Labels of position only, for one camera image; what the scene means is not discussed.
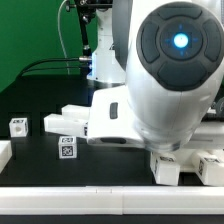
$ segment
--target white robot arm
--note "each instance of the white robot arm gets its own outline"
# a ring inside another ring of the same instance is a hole
[[[183,171],[196,172],[204,184],[224,185],[224,156],[210,153],[224,148],[224,125],[201,123],[224,74],[220,1],[212,2],[213,12],[211,1],[114,0],[116,68],[126,71],[125,85],[96,91],[91,108],[69,106],[60,118],[50,115],[45,130],[152,151],[160,184],[177,185]],[[215,179],[209,179],[211,161],[221,175]]]
[[[222,26],[208,9],[133,1],[126,86],[149,150],[176,150],[190,140],[223,79],[223,47]]]

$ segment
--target black table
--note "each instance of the black table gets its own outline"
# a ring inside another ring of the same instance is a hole
[[[78,139],[78,158],[58,157],[59,135],[44,132],[43,118],[67,104],[90,106],[93,89],[79,76],[26,76],[0,94],[0,140],[12,141],[13,156],[0,174],[0,187],[154,186],[149,152],[89,146]],[[27,117],[29,133],[10,138],[12,118]],[[201,186],[181,174],[180,186]],[[222,216],[0,216],[0,223],[223,223]]]

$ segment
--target green wall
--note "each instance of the green wall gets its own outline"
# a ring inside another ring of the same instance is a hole
[[[57,13],[61,2],[62,0],[0,1],[0,92],[27,64],[44,58],[63,57],[57,32]],[[62,33],[68,56],[81,55],[76,9],[70,13],[63,10]],[[88,25],[88,33],[90,45],[94,48],[97,39],[96,21]]]

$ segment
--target white edge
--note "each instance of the white edge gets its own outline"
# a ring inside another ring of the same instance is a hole
[[[0,188],[0,214],[224,214],[224,188]]]

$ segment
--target blue light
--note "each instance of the blue light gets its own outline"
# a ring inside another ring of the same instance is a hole
[[[184,48],[188,45],[188,36],[184,33],[178,33],[174,37],[174,44],[178,48]]]

